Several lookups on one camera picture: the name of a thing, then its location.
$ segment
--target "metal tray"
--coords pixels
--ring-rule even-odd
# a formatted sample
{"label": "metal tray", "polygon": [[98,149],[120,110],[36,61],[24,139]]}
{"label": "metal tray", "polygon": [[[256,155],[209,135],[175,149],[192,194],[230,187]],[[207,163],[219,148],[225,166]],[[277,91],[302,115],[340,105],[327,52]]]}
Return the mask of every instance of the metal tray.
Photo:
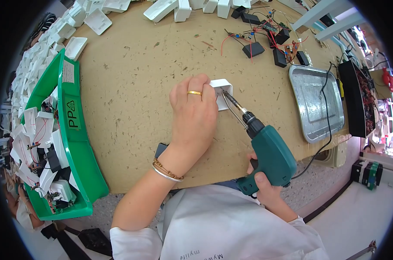
{"label": "metal tray", "polygon": [[[326,79],[326,70],[307,66],[291,66],[289,78],[298,103],[303,136],[308,143],[316,143],[329,136],[325,99],[320,92]],[[334,74],[329,72],[324,88],[328,102],[331,133],[344,127],[344,110]]]}

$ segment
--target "tiled floor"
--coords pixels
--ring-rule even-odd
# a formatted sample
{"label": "tiled floor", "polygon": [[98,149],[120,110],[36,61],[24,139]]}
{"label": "tiled floor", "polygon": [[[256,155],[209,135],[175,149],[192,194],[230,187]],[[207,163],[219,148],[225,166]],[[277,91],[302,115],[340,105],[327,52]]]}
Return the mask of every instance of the tiled floor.
{"label": "tiled floor", "polygon": [[[302,177],[293,180],[289,187],[284,188],[281,197],[300,216],[308,215],[331,198],[346,183],[346,180],[349,179],[351,165],[358,159],[359,152],[360,138],[353,137],[348,141],[347,160],[342,167],[332,169],[311,165]],[[299,162],[296,174],[303,171],[305,167],[305,164]],[[110,194],[99,199],[93,204],[94,213],[92,216],[68,220],[65,223],[75,229],[100,228],[109,237],[114,209],[122,196],[122,194]],[[160,213],[150,225],[153,229],[156,228],[159,216]]]}

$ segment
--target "cardboard work surface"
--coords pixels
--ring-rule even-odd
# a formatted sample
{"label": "cardboard work surface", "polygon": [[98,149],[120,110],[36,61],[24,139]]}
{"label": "cardboard work surface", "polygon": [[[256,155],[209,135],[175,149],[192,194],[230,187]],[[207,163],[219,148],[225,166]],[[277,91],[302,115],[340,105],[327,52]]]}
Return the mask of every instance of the cardboard work surface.
{"label": "cardboard work surface", "polygon": [[[277,22],[288,24],[286,18],[294,22],[300,17],[279,2],[270,5],[291,14],[276,12]],[[125,13],[110,13],[113,24],[100,36],[85,24],[74,34],[88,38],[78,59],[82,106],[90,142],[111,193],[131,188],[151,167],[158,143],[170,142],[173,113],[169,91],[189,75],[206,73],[212,80],[227,79],[240,104],[264,124],[274,126],[296,160],[315,154],[328,142],[327,138],[309,144],[304,139],[288,76],[290,64],[286,68],[274,65],[266,36],[256,35],[266,51],[253,57],[253,63],[242,45],[231,38],[223,43],[221,56],[221,43],[227,37],[224,28],[242,33],[250,29],[249,24],[202,10],[193,11],[183,23],[175,23],[172,12],[155,24],[143,16],[149,6],[150,2],[132,2]],[[267,13],[271,8],[255,10]],[[285,43],[299,41],[295,32],[290,36]],[[300,50],[310,56],[313,67],[327,70],[329,61],[338,63],[335,56],[341,56],[341,49],[334,42],[325,41],[324,48],[310,30],[299,35],[301,40],[307,36]],[[345,126],[334,134],[328,148],[350,138],[346,111],[344,102]],[[231,112],[219,112],[210,148],[174,188],[244,176],[250,141]]]}

